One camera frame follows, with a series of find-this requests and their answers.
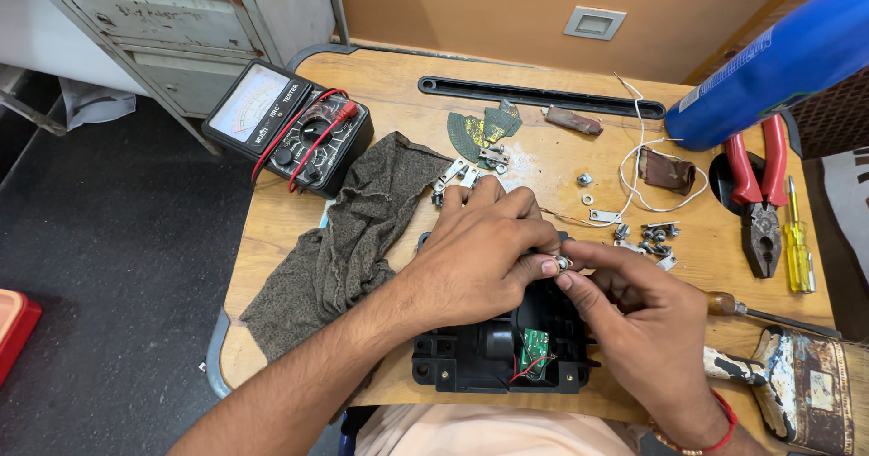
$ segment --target analog multimeter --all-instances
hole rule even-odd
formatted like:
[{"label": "analog multimeter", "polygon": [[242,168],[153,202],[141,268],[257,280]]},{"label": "analog multimeter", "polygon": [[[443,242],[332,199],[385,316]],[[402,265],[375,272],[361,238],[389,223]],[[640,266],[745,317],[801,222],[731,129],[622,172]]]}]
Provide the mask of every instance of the analog multimeter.
[{"label": "analog multimeter", "polygon": [[367,107],[353,102],[355,113],[346,116],[342,110],[353,106],[348,105],[352,100],[325,91],[255,59],[202,123],[202,131],[302,189],[332,199],[350,165],[368,148],[374,126]]}]

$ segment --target white wire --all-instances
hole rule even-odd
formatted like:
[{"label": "white wire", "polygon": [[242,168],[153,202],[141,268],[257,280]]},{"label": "white wire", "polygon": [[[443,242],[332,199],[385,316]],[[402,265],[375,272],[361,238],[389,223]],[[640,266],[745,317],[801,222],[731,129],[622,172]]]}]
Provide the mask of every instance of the white wire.
[{"label": "white wire", "polygon": [[[671,212],[671,211],[673,211],[681,206],[685,206],[685,204],[690,202],[691,199],[693,199],[695,196],[703,193],[703,191],[707,189],[707,186],[709,186],[709,177],[707,176],[707,174],[704,173],[703,170],[700,169],[699,167],[695,167],[695,169],[697,169],[697,171],[700,171],[700,173],[703,175],[703,179],[706,180],[706,182],[703,184],[703,187],[700,189],[700,191],[689,196],[688,198],[685,199],[685,201],[679,203],[679,205],[674,206],[673,208],[660,209],[660,208],[655,208],[653,206],[649,206],[649,204],[646,203],[646,200],[643,199],[643,195],[640,193],[640,190],[637,189],[637,178],[640,176],[640,151],[642,150],[643,146],[648,146],[649,144],[654,144],[656,142],[665,142],[668,140],[680,140],[680,139],[664,138],[664,139],[656,139],[656,140],[649,140],[648,142],[643,142],[643,139],[646,137],[646,124],[645,124],[645,122],[643,122],[643,116],[640,113],[640,100],[643,99],[643,95],[642,95],[642,93],[640,93],[637,90],[637,88],[635,88],[633,85],[631,85],[627,81],[623,80],[619,74],[617,74],[615,72],[613,72],[613,73],[615,74],[615,77],[618,78],[619,81],[621,81],[621,84],[624,84],[625,86],[629,87],[637,95],[637,99],[634,100],[634,109],[637,111],[637,119],[640,120],[640,144],[638,146],[636,146],[635,148],[631,149],[631,151],[627,153],[625,158],[623,160],[621,160],[621,164],[619,165],[619,178],[621,178],[621,182],[624,183],[625,186],[627,186],[628,189],[631,190],[630,195],[627,195],[627,201],[625,202],[625,206],[623,206],[621,208],[621,212],[619,212],[618,215],[616,215],[612,220],[610,220],[608,222],[604,222],[601,224],[592,224],[591,222],[588,222],[585,220],[580,220],[583,224],[586,224],[587,226],[591,226],[593,228],[607,228],[607,227],[613,225],[617,219],[621,218],[621,216],[627,210],[627,207],[631,205],[631,200],[634,199],[634,194],[636,194],[638,197],[640,197],[640,203],[642,203],[644,206],[646,206],[646,208],[648,208],[649,210],[651,210],[653,212]],[[629,184],[627,184],[627,180],[625,179],[624,166],[625,166],[625,162],[627,162],[627,159],[630,158],[631,154],[634,154],[635,151],[636,151],[636,156],[635,156],[636,159],[634,162],[634,184],[629,185]],[[655,152],[656,154],[659,154],[662,156],[667,156],[669,158],[673,158],[673,159],[676,159],[676,160],[679,160],[682,162],[684,161],[682,158],[679,158],[677,156],[672,156],[670,154],[665,154],[664,152],[658,152],[655,150],[652,150],[652,152]]]}]

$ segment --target grey metal cabinet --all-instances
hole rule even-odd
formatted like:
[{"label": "grey metal cabinet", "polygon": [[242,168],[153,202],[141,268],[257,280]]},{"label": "grey metal cabinet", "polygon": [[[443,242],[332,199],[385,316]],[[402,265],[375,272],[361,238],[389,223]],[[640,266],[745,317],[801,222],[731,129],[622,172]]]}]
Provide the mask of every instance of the grey metal cabinet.
[{"label": "grey metal cabinet", "polygon": [[294,0],[52,1],[212,152],[219,148],[194,119],[214,108],[248,61],[282,65],[282,53],[325,42],[334,28],[330,0],[299,1],[292,19],[268,10]]}]

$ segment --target beige clothing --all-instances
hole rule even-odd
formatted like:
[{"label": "beige clothing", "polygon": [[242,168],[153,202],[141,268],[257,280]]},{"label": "beige clothing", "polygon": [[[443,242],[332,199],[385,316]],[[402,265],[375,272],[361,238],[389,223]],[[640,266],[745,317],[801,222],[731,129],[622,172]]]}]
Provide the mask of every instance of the beige clothing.
[{"label": "beige clothing", "polygon": [[512,406],[381,406],[356,436],[356,456],[635,456],[639,435],[626,424],[577,413]]}]

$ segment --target green circuit board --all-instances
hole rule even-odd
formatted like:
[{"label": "green circuit board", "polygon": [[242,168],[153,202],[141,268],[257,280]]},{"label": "green circuit board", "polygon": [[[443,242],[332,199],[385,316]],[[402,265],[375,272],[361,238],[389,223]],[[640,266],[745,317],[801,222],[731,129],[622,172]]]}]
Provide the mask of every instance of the green circuit board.
[{"label": "green circuit board", "polygon": [[[537,360],[543,356],[549,356],[548,332],[536,331],[534,329],[525,329],[525,332],[522,335],[522,341],[524,343],[524,346],[522,348],[522,355],[519,361],[519,373],[525,371],[534,360]],[[548,362],[549,359],[536,362],[535,365],[531,366],[531,369],[528,370],[528,373],[525,373],[525,377],[534,380],[539,379],[540,374],[543,373],[543,368]]]}]

